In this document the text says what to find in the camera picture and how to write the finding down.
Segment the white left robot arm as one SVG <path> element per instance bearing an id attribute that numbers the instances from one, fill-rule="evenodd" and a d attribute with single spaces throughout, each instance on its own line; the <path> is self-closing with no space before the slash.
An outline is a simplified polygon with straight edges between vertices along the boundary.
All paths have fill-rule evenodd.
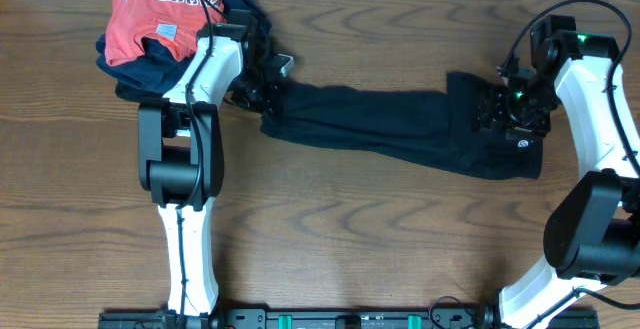
<path id="1" fill-rule="evenodd" d="M 219 286 L 211 216 L 225 171 L 220 107 L 276 109 L 277 82 L 293 64 L 255 24 L 209 24 L 193 61 L 159 99 L 138 109 L 139 179 L 162 220 L 170 271 L 165 326 L 207 326 Z"/>

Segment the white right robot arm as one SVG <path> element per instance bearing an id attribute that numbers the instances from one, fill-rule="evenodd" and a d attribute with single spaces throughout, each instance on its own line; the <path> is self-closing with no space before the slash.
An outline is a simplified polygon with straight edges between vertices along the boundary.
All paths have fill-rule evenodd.
<path id="1" fill-rule="evenodd" d="M 494 301 L 473 313 L 476 328 L 581 328 L 592 316 L 567 313 L 583 297 L 611 306 L 602 290 L 639 275 L 639 134 L 628 107 L 621 59 L 611 36 L 535 29 L 533 73 L 514 59 L 507 88 L 485 111 L 512 128 L 537 129 L 563 106 L 579 180 L 545 225 L 543 256 Z"/>

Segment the black t-shirt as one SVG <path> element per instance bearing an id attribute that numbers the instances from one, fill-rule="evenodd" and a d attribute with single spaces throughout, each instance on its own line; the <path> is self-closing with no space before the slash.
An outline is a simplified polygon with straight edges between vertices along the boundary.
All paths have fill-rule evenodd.
<path id="1" fill-rule="evenodd" d="M 291 82 L 280 111 L 262 116 L 265 135 L 313 147 L 375 152 L 489 180 L 536 179 L 543 143 L 484 129 L 477 119 L 494 84 L 452 72 L 441 91 L 366 91 Z"/>

